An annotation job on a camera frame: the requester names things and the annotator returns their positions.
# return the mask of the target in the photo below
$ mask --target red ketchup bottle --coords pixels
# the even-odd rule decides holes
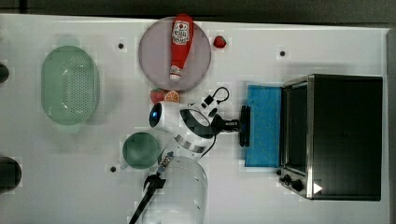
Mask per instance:
[[[186,14],[178,14],[172,24],[172,62],[170,78],[179,81],[184,63],[189,56],[192,38],[194,36],[194,23]]]

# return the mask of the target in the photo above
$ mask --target blue cloth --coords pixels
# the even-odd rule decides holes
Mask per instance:
[[[278,167],[280,104],[279,87],[247,87],[247,105],[251,107],[251,112],[246,167]]]

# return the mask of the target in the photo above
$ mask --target small orange fruit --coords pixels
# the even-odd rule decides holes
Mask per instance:
[[[180,96],[177,91],[169,91],[165,94],[165,101],[178,103],[180,102]]]

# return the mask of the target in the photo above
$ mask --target white tabletop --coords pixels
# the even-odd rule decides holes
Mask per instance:
[[[0,84],[0,155],[15,157],[23,175],[19,187],[0,195],[0,223],[127,223],[149,171],[128,168],[113,174],[109,168],[120,166],[120,147],[129,134],[153,133],[162,146],[169,139],[149,127],[149,91],[155,85],[137,60],[140,37],[154,22],[0,15],[0,63],[10,70],[9,80]],[[220,109],[225,119],[239,118],[249,82],[281,85],[313,73],[386,81],[387,29],[196,23],[211,43],[223,35],[228,46],[213,49],[204,81],[182,93],[182,103],[226,86],[231,98]],[[59,40],[71,37],[97,63],[101,99],[78,133],[62,133],[41,107],[40,74]],[[285,57],[279,56],[281,50]],[[205,223],[389,223],[386,100],[384,108],[380,202],[308,201],[281,187],[274,169],[245,168],[237,135],[222,134],[201,160],[209,183]]]

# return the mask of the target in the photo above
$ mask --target toaster oven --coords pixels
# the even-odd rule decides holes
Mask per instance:
[[[382,77],[336,75],[283,86],[283,187],[312,200],[381,199],[382,86]]]

